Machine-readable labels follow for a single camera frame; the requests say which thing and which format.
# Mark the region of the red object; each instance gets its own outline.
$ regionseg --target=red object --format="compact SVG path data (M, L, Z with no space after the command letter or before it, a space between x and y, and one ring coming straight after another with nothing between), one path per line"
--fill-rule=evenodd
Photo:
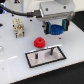
M45 46L45 40L41 37L37 38L34 41L34 46L37 48L43 48Z

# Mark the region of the red ball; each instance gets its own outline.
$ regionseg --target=red ball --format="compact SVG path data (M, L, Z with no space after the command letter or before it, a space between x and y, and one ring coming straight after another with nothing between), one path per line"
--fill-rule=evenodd
M45 40L43 38L41 38L41 37L37 38L34 41L34 46L37 47L37 48L45 47Z

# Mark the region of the metal plate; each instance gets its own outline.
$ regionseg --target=metal plate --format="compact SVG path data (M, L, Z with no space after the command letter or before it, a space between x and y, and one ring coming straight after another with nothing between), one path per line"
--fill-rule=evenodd
M71 12L75 9L75 4L73 0L68 5L61 5L57 1L49 1L49 2L42 2L40 4L40 7L42 9L43 16L46 16L46 15Z
M30 68L66 59L59 47L54 48L53 55L50 55L50 52L51 48L26 53L26 57Z

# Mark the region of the cable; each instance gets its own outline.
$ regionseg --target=cable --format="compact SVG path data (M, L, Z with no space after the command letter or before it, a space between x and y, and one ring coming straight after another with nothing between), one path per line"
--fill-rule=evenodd
M6 10L9 13L12 13L12 14L15 14L15 15L19 15L19 16L27 16L27 17L36 16L36 18L41 18L40 10L35 10L34 12L28 12L28 13L19 13L19 12L15 12L13 10L8 9L8 8L2 6L1 4L0 4L0 8Z
M6 0L0 0L0 3L4 3Z

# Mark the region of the black cable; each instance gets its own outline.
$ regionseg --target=black cable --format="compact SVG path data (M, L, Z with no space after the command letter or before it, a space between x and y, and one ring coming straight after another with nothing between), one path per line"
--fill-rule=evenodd
M6 0L0 0L0 3L4 3Z
M1 4L0 4L0 8L6 10L6 11L9 12L9 13L15 14L15 15L33 17L32 12L29 12L29 13L19 13L19 12L15 12L15 11L12 11L12 10L10 10L10 9L8 9L8 8L6 8L6 7L4 7L4 6L2 6Z

